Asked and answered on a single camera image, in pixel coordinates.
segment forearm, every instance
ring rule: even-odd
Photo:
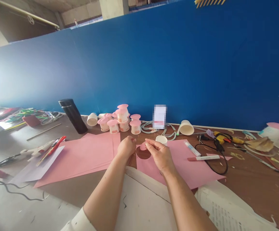
[[[84,212],[97,231],[114,230],[127,160],[116,156],[85,203]]]
[[[179,173],[164,177],[178,230],[217,230]]]

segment person's left hand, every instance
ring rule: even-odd
[[[132,136],[127,136],[118,147],[117,156],[128,159],[135,151],[136,148],[136,139]]]

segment person's right hand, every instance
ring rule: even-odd
[[[146,139],[146,147],[151,153],[156,166],[164,177],[168,174],[173,174],[176,172],[176,167],[172,161],[169,147],[151,139]]]

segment black thermos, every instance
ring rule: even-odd
[[[58,101],[62,109],[65,111],[69,120],[75,127],[78,134],[83,134],[88,131],[86,124],[84,123],[81,114],[79,113],[73,99],[62,99]]]

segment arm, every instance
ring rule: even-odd
[[[83,210],[97,231],[114,230],[118,216],[127,160],[134,153],[136,139],[126,137],[118,147],[118,154],[92,192]]]
[[[166,181],[178,230],[217,230],[177,172],[169,148],[154,140],[146,141],[146,147]]]

